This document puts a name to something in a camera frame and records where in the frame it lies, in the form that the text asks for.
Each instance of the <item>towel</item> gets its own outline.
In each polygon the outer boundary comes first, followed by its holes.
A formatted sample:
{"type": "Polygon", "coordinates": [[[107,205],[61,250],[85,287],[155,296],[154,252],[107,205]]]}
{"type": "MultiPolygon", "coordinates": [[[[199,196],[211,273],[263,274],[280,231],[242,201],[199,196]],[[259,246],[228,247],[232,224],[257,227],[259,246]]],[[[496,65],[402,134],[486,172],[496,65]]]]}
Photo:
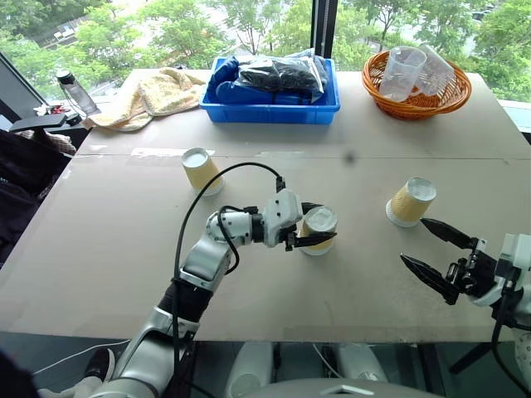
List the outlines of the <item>towel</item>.
{"type": "Polygon", "coordinates": [[[116,131],[141,129],[154,116],[198,106],[204,84],[184,70],[160,68],[157,73],[142,77],[132,90],[121,90],[111,109],[92,114],[85,125],[116,131]]]}

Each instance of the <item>orange basket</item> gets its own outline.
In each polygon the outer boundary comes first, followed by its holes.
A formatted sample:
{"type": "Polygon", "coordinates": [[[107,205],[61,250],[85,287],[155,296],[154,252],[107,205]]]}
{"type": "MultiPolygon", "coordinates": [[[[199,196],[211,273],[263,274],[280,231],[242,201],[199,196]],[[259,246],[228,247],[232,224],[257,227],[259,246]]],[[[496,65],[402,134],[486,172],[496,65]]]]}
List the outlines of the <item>orange basket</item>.
{"type": "Polygon", "coordinates": [[[422,120],[435,114],[447,114],[459,109],[470,98],[472,85],[465,72],[447,61],[455,72],[454,79],[436,95],[419,94],[403,102],[391,101],[378,93],[389,51],[371,56],[363,67],[363,85],[382,111],[397,119],[422,120]]]}

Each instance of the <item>blue plastic bin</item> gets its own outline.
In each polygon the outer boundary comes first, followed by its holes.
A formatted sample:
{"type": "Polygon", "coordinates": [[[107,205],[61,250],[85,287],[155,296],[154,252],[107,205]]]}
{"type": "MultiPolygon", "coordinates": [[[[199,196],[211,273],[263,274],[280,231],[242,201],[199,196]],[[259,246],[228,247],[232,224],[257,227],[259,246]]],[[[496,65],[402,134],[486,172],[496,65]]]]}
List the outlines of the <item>blue plastic bin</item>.
{"type": "MultiPolygon", "coordinates": [[[[214,60],[212,73],[225,59],[218,57],[214,60]]],[[[312,105],[219,104],[211,102],[206,91],[199,105],[207,111],[212,122],[331,124],[341,104],[334,61],[327,59],[326,68],[331,79],[324,94],[312,105]]]]}

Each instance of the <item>yellow paper cup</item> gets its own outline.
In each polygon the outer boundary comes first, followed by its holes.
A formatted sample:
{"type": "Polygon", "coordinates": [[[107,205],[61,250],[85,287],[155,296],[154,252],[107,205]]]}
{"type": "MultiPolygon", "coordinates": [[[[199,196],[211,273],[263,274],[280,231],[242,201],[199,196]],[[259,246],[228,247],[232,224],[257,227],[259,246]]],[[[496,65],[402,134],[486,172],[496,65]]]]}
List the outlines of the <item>yellow paper cup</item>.
{"type": "Polygon", "coordinates": [[[387,202],[387,218],[397,226],[415,226],[437,196],[435,186],[424,178],[410,178],[387,202]]]}
{"type": "MultiPolygon", "coordinates": [[[[203,148],[192,148],[186,151],[182,157],[184,171],[193,190],[198,194],[207,182],[219,173],[212,158],[203,148]]],[[[223,177],[219,177],[203,194],[205,197],[216,195],[225,186],[223,177]]]]}
{"type": "MultiPolygon", "coordinates": [[[[338,216],[326,206],[314,207],[306,213],[302,222],[299,237],[311,236],[318,232],[335,232],[338,226],[338,216]]],[[[332,248],[334,238],[318,245],[301,247],[307,255],[323,255],[332,248]]]]}

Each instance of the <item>table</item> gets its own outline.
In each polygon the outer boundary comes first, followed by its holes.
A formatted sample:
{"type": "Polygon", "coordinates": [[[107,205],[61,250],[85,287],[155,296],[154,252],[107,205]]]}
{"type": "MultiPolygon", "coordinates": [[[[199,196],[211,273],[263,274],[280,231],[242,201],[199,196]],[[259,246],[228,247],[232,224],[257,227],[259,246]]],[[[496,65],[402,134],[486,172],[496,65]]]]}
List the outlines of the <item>table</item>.
{"type": "MultiPolygon", "coordinates": [[[[339,73],[340,86],[353,85],[354,76],[339,73]]],[[[328,128],[215,125],[194,110],[153,121],[138,133],[91,132],[0,272],[0,328],[132,337],[169,284],[178,228],[194,198],[179,151],[201,145],[215,151],[219,167],[249,160],[274,167],[304,201],[338,212],[339,235],[334,248],[317,258],[285,253],[281,246],[241,248],[241,266],[223,280],[197,338],[490,339],[487,308],[465,297],[447,306],[398,257],[404,252],[446,272],[463,252],[422,226],[395,227],[384,212],[388,198],[420,175],[439,194],[428,216],[483,236],[489,254],[499,253],[505,232],[531,232],[529,147],[491,94],[475,97],[483,89],[473,81],[470,102],[488,105],[483,118],[468,104],[454,114],[407,124],[380,114],[361,93],[354,106],[357,97],[341,91],[343,109],[328,128]],[[356,114],[349,109],[365,109],[367,118],[359,114],[349,123],[356,114]],[[452,129],[465,121],[475,127],[452,129]],[[410,126],[414,132],[404,129],[410,126]],[[345,161],[349,151],[357,154],[354,163],[345,161]]],[[[194,212],[184,252],[220,206],[263,206],[273,194],[267,172],[229,173],[223,191],[201,200],[194,212]]]]}

